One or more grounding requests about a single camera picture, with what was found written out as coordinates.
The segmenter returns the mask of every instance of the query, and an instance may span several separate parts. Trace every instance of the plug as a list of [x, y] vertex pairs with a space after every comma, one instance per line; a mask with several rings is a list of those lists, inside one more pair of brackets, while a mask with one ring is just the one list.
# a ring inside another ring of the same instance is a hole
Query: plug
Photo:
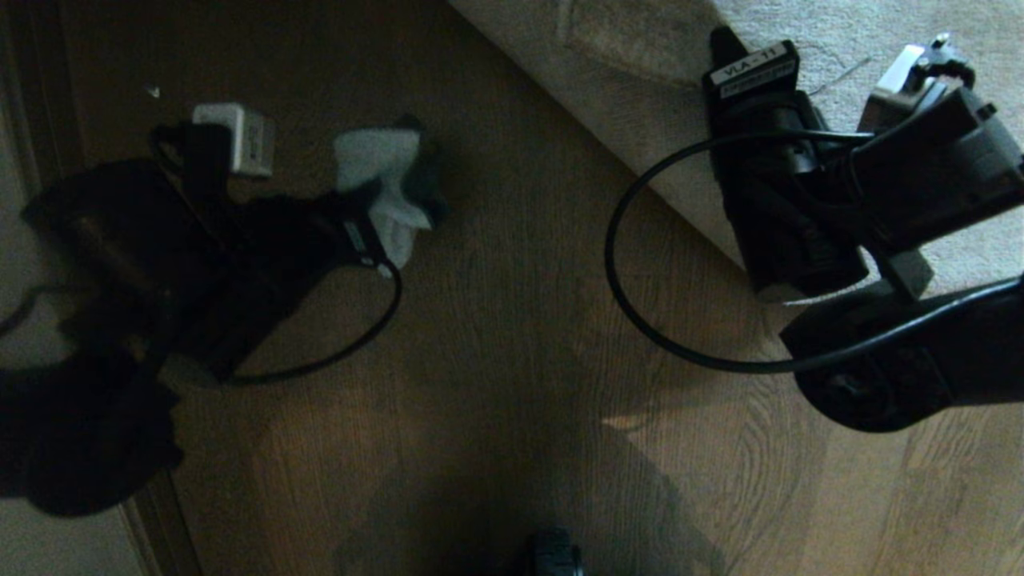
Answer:
[[203, 104], [193, 111], [196, 124], [218, 124], [231, 131], [231, 173], [269, 177], [273, 173], [273, 120], [238, 102]]

